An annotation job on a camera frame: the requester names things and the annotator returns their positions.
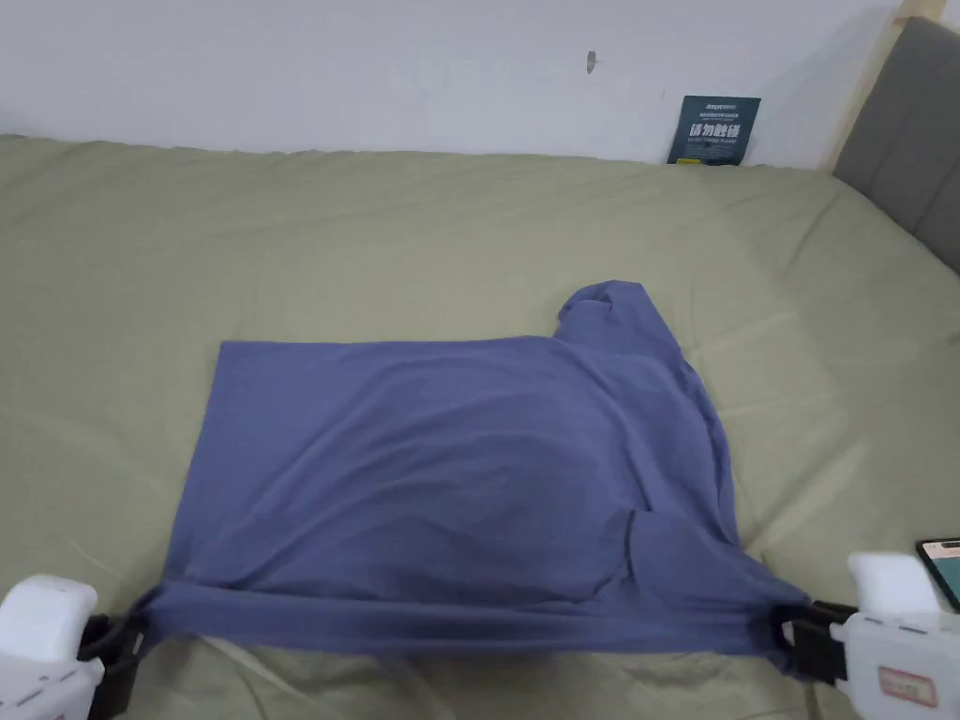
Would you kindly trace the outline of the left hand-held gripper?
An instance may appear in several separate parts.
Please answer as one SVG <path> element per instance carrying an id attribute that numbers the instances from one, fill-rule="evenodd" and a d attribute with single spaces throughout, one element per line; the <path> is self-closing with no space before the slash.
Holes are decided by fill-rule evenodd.
<path id="1" fill-rule="evenodd" d="M 117 719 L 128 710 L 149 639 L 140 610 L 95 612 L 97 593 L 62 577 L 33 576 L 1 604 L 4 719 Z"/>

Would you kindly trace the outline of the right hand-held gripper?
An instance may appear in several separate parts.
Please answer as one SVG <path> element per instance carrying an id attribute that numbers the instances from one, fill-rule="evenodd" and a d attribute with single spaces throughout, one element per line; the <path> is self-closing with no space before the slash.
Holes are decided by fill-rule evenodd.
<path id="1" fill-rule="evenodd" d="M 834 687 L 861 719 L 958 718 L 958 617 L 939 602 L 923 562 L 855 553 L 847 566 L 855 607 L 817 601 L 771 609 L 785 672 Z"/>

